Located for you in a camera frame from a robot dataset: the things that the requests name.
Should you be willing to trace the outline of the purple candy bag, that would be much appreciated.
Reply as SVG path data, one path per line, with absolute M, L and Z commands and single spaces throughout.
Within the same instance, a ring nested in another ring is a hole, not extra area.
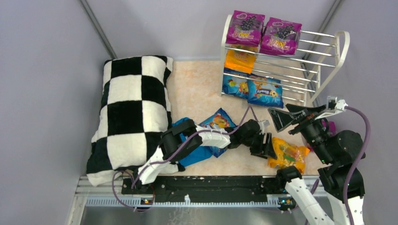
M 262 38 L 265 15 L 235 10 L 228 26 L 226 43 L 257 47 Z
M 337 129 L 333 121 L 328 121 L 326 118 L 321 120 L 322 129 L 327 133 L 328 136 L 335 136 Z
M 294 55 L 299 44 L 302 24 L 271 17 L 265 25 L 260 53 Z

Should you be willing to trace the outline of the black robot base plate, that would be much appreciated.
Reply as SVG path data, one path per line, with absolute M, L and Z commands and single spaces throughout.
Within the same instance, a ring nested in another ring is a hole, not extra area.
M 285 194 L 275 177 L 266 176 L 158 176 L 147 185 L 132 186 L 124 179 L 123 195 L 153 195 L 157 203 L 265 203 L 269 195 Z

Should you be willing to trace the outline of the orange candy bag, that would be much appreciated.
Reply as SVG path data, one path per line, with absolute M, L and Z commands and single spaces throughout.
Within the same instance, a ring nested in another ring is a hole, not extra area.
M 268 165 L 271 168 L 283 169 L 294 166 L 301 174 L 305 172 L 305 158 L 310 152 L 309 148 L 291 144 L 277 137 L 272 137 L 272 147 L 276 153 L 276 159 L 268 159 Z
M 224 67 L 250 74 L 253 70 L 257 55 L 248 52 L 228 50 Z

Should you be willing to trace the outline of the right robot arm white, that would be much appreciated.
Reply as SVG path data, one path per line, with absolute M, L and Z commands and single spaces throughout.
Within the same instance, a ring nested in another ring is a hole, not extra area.
M 344 100 L 331 100 L 319 107 L 291 104 L 286 107 L 286 111 L 269 108 L 268 112 L 277 131 L 293 126 L 289 134 L 300 133 L 325 164 L 318 173 L 333 216 L 327 215 L 311 191 L 305 187 L 305 181 L 296 167 L 279 169 L 276 174 L 277 184 L 294 199 L 311 225 L 364 224 L 362 209 L 365 187 L 357 165 L 365 156 L 370 132 L 367 131 L 364 138 L 351 130 L 329 136 L 323 129 L 323 120 L 349 108 Z

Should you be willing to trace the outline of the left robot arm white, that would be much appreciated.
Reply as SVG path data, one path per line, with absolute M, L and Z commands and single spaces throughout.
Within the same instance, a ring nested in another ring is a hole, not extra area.
M 133 188 L 153 183 L 159 174 L 176 173 L 179 161 L 198 147 L 235 149 L 241 145 L 249 147 L 251 155 L 276 159 L 272 135 L 266 132 L 268 120 L 248 120 L 235 127 L 208 128 L 186 120 L 161 135 L 154 154 L 134 171 Z

